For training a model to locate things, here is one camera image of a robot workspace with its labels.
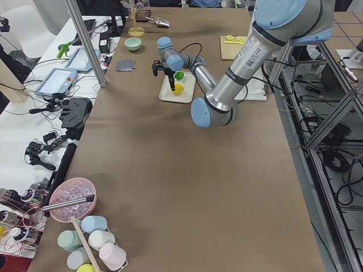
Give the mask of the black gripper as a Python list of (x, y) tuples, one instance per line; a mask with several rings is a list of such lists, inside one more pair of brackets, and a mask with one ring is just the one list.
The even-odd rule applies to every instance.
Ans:
[(168, 82), (170, 84), (171, 91), (175, 91), (175, 72), (172, 71), (164, 62), (161, 63), (161, 70), (166, 76), (168, 76)]

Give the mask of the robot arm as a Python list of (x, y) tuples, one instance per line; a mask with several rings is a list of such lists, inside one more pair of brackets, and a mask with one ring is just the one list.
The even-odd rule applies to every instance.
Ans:
[(191, 105), (191, 117), (201, 128), (225, 126), (238, 115), (235, 97), (276, 49), (289, 43), (321, 43), (332, 35), (335, 1), (257, 1), (252, 32), (221, 80), (217, 82), (201, 57), (177, 52), (169, 37), (157, 40), (161, 67), (188, 69), (205, 91)]

